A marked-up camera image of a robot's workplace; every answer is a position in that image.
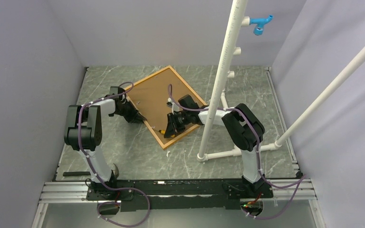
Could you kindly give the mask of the orange picture frame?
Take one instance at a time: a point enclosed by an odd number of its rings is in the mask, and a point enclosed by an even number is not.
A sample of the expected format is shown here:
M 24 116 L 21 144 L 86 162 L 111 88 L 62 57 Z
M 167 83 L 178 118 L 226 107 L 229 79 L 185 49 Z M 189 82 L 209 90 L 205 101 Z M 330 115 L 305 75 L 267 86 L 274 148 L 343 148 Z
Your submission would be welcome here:
M 144 124 L 149 132 L 164 150 L 199 128 L 199 125 L 191 123 L 181 134 L 171 139 L 164 138 L 159 132 L 166 129 L 167 114 L 172 111 L 172 108 L 167 106 L 169 84 L 173 87 L 172 95 L 175 100 L 190 95 L 199 106 L 206 105 L 198 93 L 171 66 L 135 82 L 132 90 L 127 93 L 129 100 L 146 118 Z

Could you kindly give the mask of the orange handled screwdriver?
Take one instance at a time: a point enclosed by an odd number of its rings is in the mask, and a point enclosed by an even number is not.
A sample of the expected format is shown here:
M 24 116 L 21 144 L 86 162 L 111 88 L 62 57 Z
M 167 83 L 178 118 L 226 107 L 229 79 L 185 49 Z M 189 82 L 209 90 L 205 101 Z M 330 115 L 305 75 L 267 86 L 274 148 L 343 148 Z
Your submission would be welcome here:
M 152 129 L 155 131 L 155 132 L 158 132 L 158 133 L 160 133 L 160 134 L 162 134 L 162 135 L 164 135 L 165 134 L 165 130 L 161 130 L 161 129 L 157 129 L 157 128 L 155 128 L 154 126 L 152 126 Z

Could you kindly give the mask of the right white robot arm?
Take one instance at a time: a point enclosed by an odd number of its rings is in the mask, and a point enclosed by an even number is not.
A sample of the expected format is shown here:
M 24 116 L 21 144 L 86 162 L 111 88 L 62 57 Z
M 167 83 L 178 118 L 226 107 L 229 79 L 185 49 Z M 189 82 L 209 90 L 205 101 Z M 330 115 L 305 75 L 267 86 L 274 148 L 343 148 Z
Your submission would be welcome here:
M 190 124 L 206 123 L 209 108 L 206 105 L 198 106 L 190 95 L 183 96 L 178 102 L 169 97 L 167 105 L 172 111 L 167 114 L 166 129 L 159 131 L 165 139 L 182 134 Z M 264 126 L 245 104 L 218 109 L 213 123 L 224 126 L 235 148 L 240 150 L 243 161 L 243 192 L 248 197 L 255 197 L 265 183 L 257 157 L 257 147 L 265 133 Z

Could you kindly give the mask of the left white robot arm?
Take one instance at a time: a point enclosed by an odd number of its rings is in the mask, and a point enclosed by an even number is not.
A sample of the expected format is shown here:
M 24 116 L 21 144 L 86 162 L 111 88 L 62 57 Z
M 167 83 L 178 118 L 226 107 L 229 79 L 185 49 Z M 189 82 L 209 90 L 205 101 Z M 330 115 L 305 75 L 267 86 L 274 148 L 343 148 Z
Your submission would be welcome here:
M 128 123 L 142 124 L 146 118 L 126 97 L 127 90 L 110 87 L 109 94 L 83 105 L 67 108 L 64 142 L 78 152 L 89 168 L 90 188 L 105 199 L 117 195 L 118 169 L 107 164 L 100 144 L 102 119 L 105 116 L 122 116 Z

